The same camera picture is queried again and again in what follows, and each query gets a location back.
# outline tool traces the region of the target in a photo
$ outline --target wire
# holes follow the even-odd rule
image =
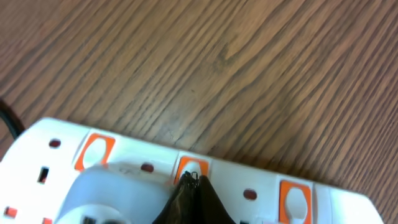
[[[0,117],[7,125],[8,130],[14,139],[18,138],[18,136],[25,130],[21,121],[2,99],[0,99]]]

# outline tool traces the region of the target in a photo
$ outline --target wooden table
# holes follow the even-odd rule
[[[337,185],[398,223],[397,3],[2,0],[0,96],[26,126],[51,116]],[[4,154],[3,124],[0,139]]]

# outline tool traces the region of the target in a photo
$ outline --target brown wood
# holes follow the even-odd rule
[[[368,195],[398,223],[395,0],[0,1],[0,96]],[[0,127],[1,152],[12,139]]]

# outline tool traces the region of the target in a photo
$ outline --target black pointed object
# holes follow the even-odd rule
[[[154,224],[233,224],[213,186],[206,176],[194,179],[182,175],[166,206]]]

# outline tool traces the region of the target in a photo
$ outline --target wooden surface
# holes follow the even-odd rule
[[[2,0],[0,21],[0,96],[26,126],[336,185],[398,223],[397,1]]]

